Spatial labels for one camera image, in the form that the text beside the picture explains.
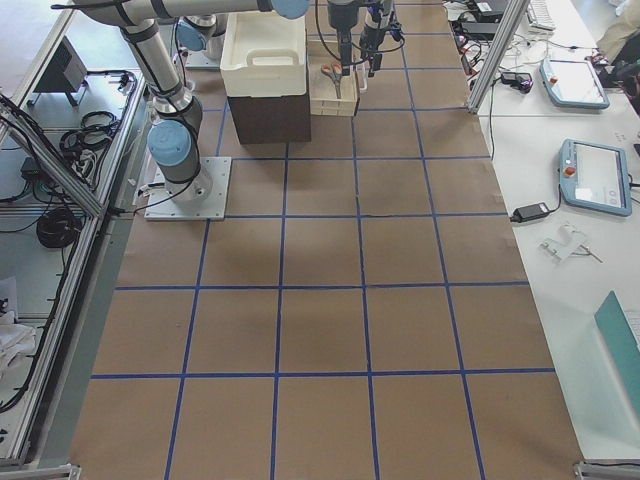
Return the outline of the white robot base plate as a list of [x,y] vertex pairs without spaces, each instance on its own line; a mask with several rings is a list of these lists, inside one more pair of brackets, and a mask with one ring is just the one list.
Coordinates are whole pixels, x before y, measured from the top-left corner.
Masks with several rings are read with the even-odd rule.
[[159,187],[149,191],[151,206],[142,213],[147,220],[187,221],[187,220],[223,220],[225,218],[228,188],[231,177],[232,159],[230,157],[202,157],[201,171],[193,183],[180,195],[182,186],[165,185],[164,175],[155,166],[153,183]]

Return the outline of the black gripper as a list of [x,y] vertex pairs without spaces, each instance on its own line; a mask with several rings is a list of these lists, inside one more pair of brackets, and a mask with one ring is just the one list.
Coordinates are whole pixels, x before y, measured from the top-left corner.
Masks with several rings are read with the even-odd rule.
[[380,9],[368,9],[365,15],[363,31],[360,35],[359,47],[362,53],[368,54],[368,77],[373,78],[380,70],[383,54],[378,52],[384,40],[383,11]]
[[341,76],[348,77],[351,73],[352,27],[349,25],[342,25],[336,27],[335,30],[339,48],[339,59],[341,63]]

